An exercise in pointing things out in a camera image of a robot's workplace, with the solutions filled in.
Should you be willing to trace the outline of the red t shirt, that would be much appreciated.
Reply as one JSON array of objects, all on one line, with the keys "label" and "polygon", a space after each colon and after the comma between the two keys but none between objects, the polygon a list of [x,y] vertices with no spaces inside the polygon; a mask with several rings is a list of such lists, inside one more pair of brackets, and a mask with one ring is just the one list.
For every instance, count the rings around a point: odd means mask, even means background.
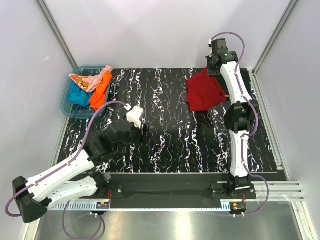
[{"label": "red t shirt", "polygon": [[208,75],[208,68],[186,81],[187,98],[190,112],[202,112],[226,101],[226,94],[215,76]]}]

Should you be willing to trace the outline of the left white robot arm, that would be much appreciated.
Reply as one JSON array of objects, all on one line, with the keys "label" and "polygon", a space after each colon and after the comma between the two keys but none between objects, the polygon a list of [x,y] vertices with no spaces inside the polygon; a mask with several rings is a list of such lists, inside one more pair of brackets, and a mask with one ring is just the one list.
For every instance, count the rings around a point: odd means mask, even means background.
[{"label": "left white robot arm", "polygon": [[84,148],[34,177],[17,177],[12,182],[14,201],[24,223],[32,223],[48,210],[84,197],[102,198],[110,192],[108,179],[94,170],[125,147],[144,143],[149,130],[127,119],[85,141]]}]

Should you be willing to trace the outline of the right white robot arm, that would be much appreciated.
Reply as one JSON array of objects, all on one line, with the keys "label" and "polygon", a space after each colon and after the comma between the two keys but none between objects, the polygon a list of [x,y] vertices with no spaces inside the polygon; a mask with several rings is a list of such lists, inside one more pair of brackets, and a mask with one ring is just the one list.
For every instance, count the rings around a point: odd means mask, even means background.
[{"label": "right white robot arm", "polygon": [[241,76],[238,56],[227,49],[213,50],[207,57],[207,74],[222,76],[230,96],[230,108],[224,116],[224,124],[231,139],[231,166],[226,185],[232,197],[249,190],[248,141],[258,105],[252,100]]}]

